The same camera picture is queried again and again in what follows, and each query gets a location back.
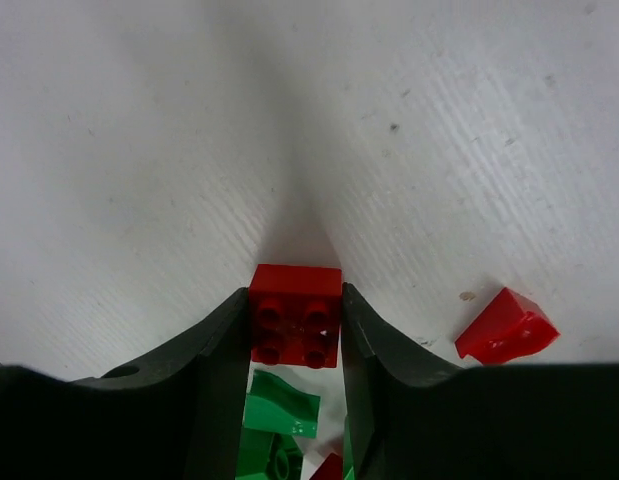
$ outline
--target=green lego piece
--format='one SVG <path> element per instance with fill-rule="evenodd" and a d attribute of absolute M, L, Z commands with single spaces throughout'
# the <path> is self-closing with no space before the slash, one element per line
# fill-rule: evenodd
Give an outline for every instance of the green lego piece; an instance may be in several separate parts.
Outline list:
<path fill-rule="evenodd" d="M 236 480 L 300 480 L 302 452 L 293 438 L 242 429 Z"/>
<path fill-rule="evenodd" d="M 280 377 L 253 372 L 244 426 L 283 435 L 316 438 L 320 397 L 296 390 Z"/>
<path fill-rule="evenodd" d="M 342 472 L 344 480 L 355 480 L 356 475 L 353 471 L 353 453 L 351 449 L 351 437 L 349 435 L 349 417 L 345 417 L 345 438 L 342 459 Z"/>

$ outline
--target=lego stud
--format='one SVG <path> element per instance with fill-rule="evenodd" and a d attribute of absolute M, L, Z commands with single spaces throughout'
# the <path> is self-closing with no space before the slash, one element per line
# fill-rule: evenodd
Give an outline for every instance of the lego stud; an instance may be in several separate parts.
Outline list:
<path fill-rule="evenodd" d="M 273 473 L 276 480 L 287 480 L 289 478 L 289 458 L 282 448 L 276 452 L 273 460 Z"/>
<path fill-rule="evenodd" d="M 329 309 L 322 301 L 310 302 L 305 310 L 303 327 L 305 332 L 320 333 L 329 326 Z"/>
<path fill-rule="evenodd" d="M 284 350 L 283 338 L 275 333 L 266 335 L 257 349 L 258 358 L 265 365 L 278 365 Z"/>
<path fill-rule="evenodd" d="M 262 328 L 275 330 L 282 322 L 282 304 L 275 298 L 265 298 L 258 305 L 256 319 Z"/>
<path fill-rule="evenodd" d="M 306 336 L 304 340 L 305 364 L 310 368 L 322 368 L 327 360 L 327 339 L 317 334 Z"/>

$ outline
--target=screw hole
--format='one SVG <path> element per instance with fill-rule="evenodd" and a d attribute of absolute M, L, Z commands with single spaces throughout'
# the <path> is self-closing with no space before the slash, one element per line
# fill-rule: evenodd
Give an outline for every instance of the screw hole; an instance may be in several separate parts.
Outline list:
<path fill-rule="evenodd" d="M 120 365 L 119 367 L 114 368 L 113 370 L 105 373 L 102 378 L 121 378 L 128 377 L 130 375 L 135 375 L 138 373 L 140 369 L 135 365 Z"/>

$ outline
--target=red lego piece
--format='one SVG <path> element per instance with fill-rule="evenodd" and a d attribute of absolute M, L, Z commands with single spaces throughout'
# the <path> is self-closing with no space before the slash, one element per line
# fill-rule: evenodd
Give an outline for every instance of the red lego piece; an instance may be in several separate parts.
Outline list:
<path fill-rule="evenodd" d="M 461 358 L 498 365 L 538 353 L 559 335 L 538 305 L 503 288 L 458 337 L 456 349 Z"/>
<path fill-rule="evenodd" d="M 329 455 L 310 480 L 342 480 L 342 458 L 335 453 Z"/>
<path fill-rule="evenodd" d="M 334 368 L 342 310 L 337 268 L 258 265 L 249 287 L 251 359 Z"/>

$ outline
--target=lego brick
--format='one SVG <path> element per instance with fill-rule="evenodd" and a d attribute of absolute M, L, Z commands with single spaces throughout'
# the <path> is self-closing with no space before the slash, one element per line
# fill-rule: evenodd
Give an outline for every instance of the lego brick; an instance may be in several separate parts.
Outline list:
<path fill-rule="evenodd" d="M 345 417 L 345 435 L 343 438 L 342 462 L 345 473 L 353 471 L 353 448 L 351 447 L 351 434 L 349 433 L 349 416 Z"/>
<path fill-rule="evenodd" d="M 258 265 L 249 287 L 252 360 L 334 368 L 338 361 L 342 272 Z"/>
<path fill-rule="evenodd" d="M 456 349 L 461 358 L 498 365 L 538 353 L 559 335 L 538 305 L 503 288 L 458 337 Z"/>
<path fill-rule="evenodd" d="M 245 403 L 244 426 L 316 438 L 320 397 L 296 390 L 281 378 L 255 370 Z"/>
<path fill-rule="evenodd" d="M 342 480 L 342 477 L 342 458 L 332 453 L 311 476 L 311 480 Z"/>
<path fill-rule="evenodd" d="M 288 435 L 242 429 L 236 480 L 299 480 L 302 452 Z"/>

